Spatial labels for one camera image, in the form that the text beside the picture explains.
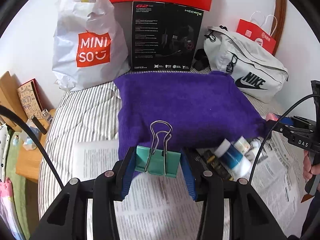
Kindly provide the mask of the right hand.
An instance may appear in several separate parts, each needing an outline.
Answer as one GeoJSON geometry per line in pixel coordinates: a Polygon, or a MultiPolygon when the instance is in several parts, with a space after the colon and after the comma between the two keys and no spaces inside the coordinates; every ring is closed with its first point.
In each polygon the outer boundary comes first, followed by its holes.
{"type": "Polygon", "coordinates": [[[320,165],[312,165],[308,151],[304,151],[304,160],[303,160],[303,178],[306,181],[309,181],[313,175],[320,174],[320,165]]]}

